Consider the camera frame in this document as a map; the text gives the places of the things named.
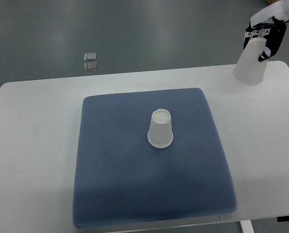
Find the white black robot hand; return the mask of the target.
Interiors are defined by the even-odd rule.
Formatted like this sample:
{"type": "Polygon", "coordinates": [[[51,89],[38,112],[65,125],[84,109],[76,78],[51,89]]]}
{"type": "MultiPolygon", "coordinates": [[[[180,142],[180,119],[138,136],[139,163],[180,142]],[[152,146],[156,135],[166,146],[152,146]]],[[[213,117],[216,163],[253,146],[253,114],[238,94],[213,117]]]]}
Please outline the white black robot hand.
{"type": "Polygon", "coordinates": [[[279,0],[265,7],[250,18],[250,23],[248,24],[244,34],[243,48],[246,48],[252,34],[253,38],[257,38],[262,31],[262,37],[266,39],[266,43],[258,61],[263,62],[273,57],[277,54],[281,46],[287,29],[285,23],[287,21],[289,21],[289,0],[279,0]],[[283,21],[284,23],[274,24],[273,17],[276,20],[283,21]],[[252,28],[259,24],[273,25],[263,27],[263,29],[261,27],[252,28]]]}

